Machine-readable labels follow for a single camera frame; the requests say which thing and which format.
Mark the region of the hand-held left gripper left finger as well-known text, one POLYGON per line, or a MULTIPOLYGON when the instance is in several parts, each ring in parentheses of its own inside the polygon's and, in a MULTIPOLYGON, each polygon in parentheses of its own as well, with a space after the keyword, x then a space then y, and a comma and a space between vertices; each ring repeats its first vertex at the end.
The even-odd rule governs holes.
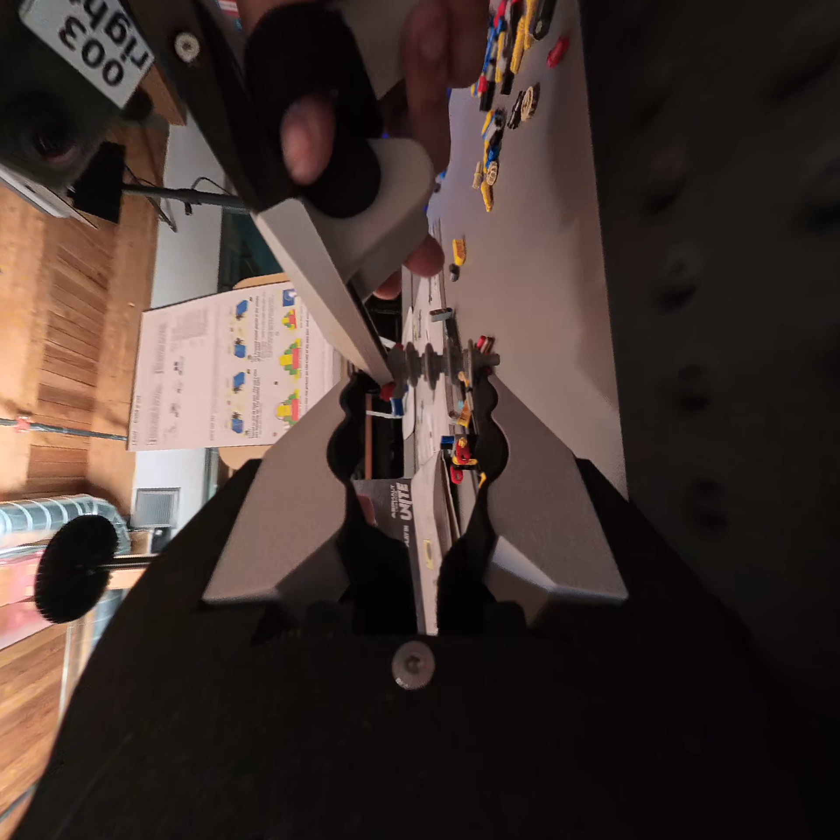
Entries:
POLYGON ((417 631, 408 549, 369 523, 352 481, 374 385, 365 373, 344 375, 266 452, 205 604, 270 604, 295 626, 311 606, 345 602, 358 632, 417 631))

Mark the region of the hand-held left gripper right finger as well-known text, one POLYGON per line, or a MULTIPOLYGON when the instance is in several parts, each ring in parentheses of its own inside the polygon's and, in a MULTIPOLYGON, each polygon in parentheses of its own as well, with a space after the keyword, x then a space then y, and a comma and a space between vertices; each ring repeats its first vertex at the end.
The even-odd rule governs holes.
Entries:
POLYGON ((473 391, 486 475, 437 587, 440 634, 546 627, 565 608, 618 607, 627 586, 576 457, 499 380, 473 391))

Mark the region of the printed paper sheet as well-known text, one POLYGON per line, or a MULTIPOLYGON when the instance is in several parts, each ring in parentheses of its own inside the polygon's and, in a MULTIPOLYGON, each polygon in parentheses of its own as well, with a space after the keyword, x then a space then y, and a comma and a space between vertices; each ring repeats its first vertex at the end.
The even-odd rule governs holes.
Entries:
POLYGON ((148 310, 128 449, 273 445, 339 377, 340 356, 284 275, 148 310))

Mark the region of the white air vent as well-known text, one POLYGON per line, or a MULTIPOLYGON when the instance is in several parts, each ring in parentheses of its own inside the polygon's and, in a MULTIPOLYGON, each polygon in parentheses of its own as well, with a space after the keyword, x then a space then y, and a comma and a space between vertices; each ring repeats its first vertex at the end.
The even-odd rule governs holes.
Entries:
POLYGON ((180 487, 139 488, 130 515, 132 529, 174 529, 178 525, 180 487))

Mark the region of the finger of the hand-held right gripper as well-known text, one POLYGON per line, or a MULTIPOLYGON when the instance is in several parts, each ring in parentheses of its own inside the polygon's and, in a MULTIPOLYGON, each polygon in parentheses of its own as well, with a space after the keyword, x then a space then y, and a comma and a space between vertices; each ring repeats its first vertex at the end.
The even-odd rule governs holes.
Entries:
POLYGON ((252 218, 324 339, 378 385, 391 383, 371 320, 333 264, 304 202, 287 199, 252 218))

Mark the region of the black metal pole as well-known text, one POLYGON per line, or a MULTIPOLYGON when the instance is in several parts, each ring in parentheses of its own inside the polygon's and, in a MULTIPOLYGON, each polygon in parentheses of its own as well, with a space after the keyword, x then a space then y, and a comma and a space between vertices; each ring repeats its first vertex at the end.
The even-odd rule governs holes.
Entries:
POLYGON ((123 198, 137 196, 148 201, 160 219, 170 218, 161 209, 161 202, 173 200, 183 205, 186 215, 194 207, 219 207, 233 214, 249 214, 238 197, 226 192, 205 192, 195 188, 169 188, 153 185, 134 175, 126 163, 124 145, 103 142, 87 168, 68 187, 67 194, 74 209, 111 224, 119 224, 123 198))

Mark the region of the person's right hand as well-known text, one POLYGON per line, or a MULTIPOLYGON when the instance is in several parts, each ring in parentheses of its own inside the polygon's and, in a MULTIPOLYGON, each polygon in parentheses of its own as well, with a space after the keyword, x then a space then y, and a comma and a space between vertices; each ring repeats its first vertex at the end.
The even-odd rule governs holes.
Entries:
MULTIPOLYGON (((477 80, 488 11, 481 1, 417 2, 403 27, 403 82, 381 100, 385 132, 423 146, 436 173, 450 158, 448 91, 477 80)), ((280 123, 280 147, 294 182, 312 184, 325 171, 336 127, 326 91, 290 107, 280 123)))

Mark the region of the yellow car lego set box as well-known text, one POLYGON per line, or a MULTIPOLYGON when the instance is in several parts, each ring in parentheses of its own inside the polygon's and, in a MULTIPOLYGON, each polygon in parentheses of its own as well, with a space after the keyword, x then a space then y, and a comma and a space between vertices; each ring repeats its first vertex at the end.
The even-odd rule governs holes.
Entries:
POLYGON ((415 550, 413 498, 407 479, 354 479, 364 520, 409 550, 415 550))

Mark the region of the long dark lego chassis assembly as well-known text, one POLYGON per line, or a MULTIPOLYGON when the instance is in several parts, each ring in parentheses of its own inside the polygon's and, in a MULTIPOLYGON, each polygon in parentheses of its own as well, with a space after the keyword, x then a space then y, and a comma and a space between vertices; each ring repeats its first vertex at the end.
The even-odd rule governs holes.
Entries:
MULTIPOLYGON (((429 313, 429 321, 443 329, 444 349, 457 351, 460 354, 461 348, 457 335, 455 323, 455 311, 452 308, 437 308, 429 313)), ((447 372, 446 396, 448 418, 454 429, 449 435, 442 435, 440 447, 448 457, 449 480, 454 486, 459 486, 467 472, 478 471, 479 483, 485 478, 485 474, 478 466, 476 457, 477 432, 473 423, 473 388, 469 374, 465 370, 447 372)))

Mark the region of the silver ventilation duct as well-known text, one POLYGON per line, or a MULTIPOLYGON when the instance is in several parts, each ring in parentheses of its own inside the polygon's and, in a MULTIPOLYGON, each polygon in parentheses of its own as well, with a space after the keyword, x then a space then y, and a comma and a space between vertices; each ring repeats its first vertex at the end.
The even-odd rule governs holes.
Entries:
POLYGON ((3 501, 1 503, 1 561, 34 551, 69 522, 82 516, 107 519, 118 535, 116 554, 128 554, 130 532, 111 502, 90 495, 3 501))

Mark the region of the open instruction booklet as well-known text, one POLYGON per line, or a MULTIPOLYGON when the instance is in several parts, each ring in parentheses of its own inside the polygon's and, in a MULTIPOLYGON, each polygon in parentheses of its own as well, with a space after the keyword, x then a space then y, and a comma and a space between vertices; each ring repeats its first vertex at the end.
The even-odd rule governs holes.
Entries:
MULTIPOLYGON (((420 354, 431 345, 442 353, 447 342, 443 322, 431 318, 446 308, 444 277, 423 278, 402 270, 402 342, 420 354)), ((440 454, 441 439, 453 432, 455 404, 450 381, 442 374, 435 386, 420 378, 404 398, 402 419, 404 472, 413 500, 419 573, 420 623, 426 635, 438 632, 437 598, 440 567, 458 530, 448 490, 448 469, 440 454)))

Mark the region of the black round disc on rod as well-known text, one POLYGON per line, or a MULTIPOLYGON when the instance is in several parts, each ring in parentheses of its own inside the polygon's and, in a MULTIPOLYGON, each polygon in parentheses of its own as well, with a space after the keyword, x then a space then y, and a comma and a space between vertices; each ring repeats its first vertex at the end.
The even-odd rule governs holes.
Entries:
POLYGON ((81 515, 51 537, 35 574, 34 603, 48 623, 83 617, 108 589, 114 571, 143 571, 154 555, 117 555, 119 534, 98 514, 81 515))

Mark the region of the grey lego gear shaft assembly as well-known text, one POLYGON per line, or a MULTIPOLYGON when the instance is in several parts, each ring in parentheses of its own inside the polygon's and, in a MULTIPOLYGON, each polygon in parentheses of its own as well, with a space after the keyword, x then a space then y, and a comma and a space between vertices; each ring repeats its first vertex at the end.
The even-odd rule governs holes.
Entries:
POLYGON ((400 419, 408 393, 424 383, 435 392, 440 382, 459 385, 465 404, 482 421, 494 423, 493 412, 498 394, 490 383, 490 375, 500 363, 493 336, 481 334, 476 342, 468 341, 465 348, 451 339, 436 351, 431 343, 419 350, 413 343, 402 344, 381 340, 384 360, 391 380, 383 385, 379 398, 390 406, 389 413, 374 416, 400 419))

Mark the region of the scattered lego pins and connectors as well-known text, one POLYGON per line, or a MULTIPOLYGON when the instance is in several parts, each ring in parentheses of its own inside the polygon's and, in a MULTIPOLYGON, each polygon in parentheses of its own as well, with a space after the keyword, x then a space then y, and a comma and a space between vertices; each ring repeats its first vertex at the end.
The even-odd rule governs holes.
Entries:
POLYGON ((550 35, 557 8, 556 1, 489 4, 481 71, 470 89, 470 96, 478 102, 484 117, 480 131, 482 152, 474 170, 472 188, 480 193, 487 213, 495 203, 494 189, 505 132, 529 121, 539 105, 538 82, 518 91, 513 88, 527 53, 550 35))

